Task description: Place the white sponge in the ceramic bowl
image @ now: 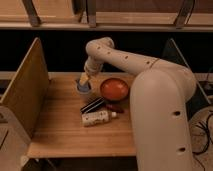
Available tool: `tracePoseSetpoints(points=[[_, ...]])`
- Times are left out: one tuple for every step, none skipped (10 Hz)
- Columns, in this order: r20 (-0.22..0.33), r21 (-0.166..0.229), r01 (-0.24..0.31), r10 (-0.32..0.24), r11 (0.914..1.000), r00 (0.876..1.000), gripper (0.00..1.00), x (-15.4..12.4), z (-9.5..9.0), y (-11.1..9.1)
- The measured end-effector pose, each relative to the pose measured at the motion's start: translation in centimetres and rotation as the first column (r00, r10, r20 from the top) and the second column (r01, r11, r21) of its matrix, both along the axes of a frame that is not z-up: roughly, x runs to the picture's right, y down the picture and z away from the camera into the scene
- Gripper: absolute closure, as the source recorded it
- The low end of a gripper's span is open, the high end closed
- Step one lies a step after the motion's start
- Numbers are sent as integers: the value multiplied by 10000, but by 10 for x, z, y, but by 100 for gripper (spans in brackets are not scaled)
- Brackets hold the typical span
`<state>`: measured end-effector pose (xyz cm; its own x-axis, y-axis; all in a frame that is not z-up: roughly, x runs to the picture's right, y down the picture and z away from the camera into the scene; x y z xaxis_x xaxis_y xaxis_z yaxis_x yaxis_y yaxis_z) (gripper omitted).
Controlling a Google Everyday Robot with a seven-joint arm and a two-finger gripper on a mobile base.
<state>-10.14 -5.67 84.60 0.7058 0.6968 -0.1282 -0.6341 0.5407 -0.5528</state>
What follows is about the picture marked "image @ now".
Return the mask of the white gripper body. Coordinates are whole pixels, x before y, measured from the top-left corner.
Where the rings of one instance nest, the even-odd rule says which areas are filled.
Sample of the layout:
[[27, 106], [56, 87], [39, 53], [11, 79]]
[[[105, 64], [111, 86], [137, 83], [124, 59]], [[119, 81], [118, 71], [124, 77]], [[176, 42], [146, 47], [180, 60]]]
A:
[[103, 62], [89, 57], [84, 65], [85, 76], [90, 79], [92, 76], [96, 76], [103, 67]]

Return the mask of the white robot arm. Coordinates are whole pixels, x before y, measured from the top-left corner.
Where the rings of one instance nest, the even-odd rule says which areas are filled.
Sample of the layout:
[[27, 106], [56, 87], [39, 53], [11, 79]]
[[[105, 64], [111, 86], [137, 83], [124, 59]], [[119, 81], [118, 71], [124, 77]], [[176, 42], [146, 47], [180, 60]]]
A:
[[90, 76], [107, 62], [135, 76], [130, 114], [138, 171], [193, 171], [186, 102], [196, 78], [183, 65], [114, 48], [109, 37], [86, 44], [84, 70]]

